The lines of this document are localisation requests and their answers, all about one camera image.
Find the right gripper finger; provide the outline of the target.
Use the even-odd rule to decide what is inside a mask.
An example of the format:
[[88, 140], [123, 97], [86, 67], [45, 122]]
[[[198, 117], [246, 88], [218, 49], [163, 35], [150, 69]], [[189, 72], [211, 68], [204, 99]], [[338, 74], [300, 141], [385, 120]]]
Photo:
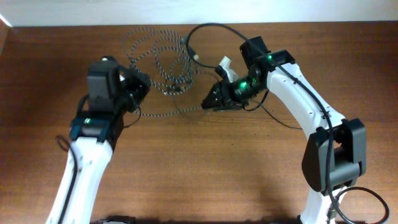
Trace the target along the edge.
[[201, 103], [201, 107], [204, 110], [208, 109], [216, 109], [220, 108], [223, 106], [223, 97], [221, 94], [221, 87], [219, 83], [215, 83], [212, 87], [211, 90], [209, 91], [209, 94], [203, 99]]
[[221, 105], [218, 107], [213, 108], [213, 111], [236, 111], [236, 110], [242, 110], [244, 108], [243, 104], [229, 104], [229, 105]]

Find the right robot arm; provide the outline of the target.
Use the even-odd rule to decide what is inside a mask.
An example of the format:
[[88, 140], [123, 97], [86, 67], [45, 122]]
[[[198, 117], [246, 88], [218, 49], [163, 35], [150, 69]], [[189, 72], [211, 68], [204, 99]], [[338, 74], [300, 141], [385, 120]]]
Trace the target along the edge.
[[248, 74], [239, 78], [225, 57], [216, 73], [222, 78], [202, 101], [204, 110], [247, 110], [260, 92], [273, 93], [291, 112], [307, 138], [302, 172], [310, 187], [299, 223], [345, 222], [340, 203], [366, 173], [366, 128], [360, 119], [346, 119], [309, 84], [286, 50], [271, 52], [262, 37], [245, 40], [240, 52]]

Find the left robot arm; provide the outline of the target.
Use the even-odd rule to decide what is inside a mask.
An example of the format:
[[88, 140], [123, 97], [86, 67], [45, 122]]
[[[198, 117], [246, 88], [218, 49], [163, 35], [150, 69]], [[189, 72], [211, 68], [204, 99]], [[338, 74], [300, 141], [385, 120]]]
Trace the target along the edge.
[[91, 64], [88, 93], [78, 103], [69, 138], [57, 136], [67, 163], [47, 223], [89, 223], [101, 178], [118, 138], [127, 128], [123, 116], [139, 111], [150, 76], [126, 68], [111, 56]]

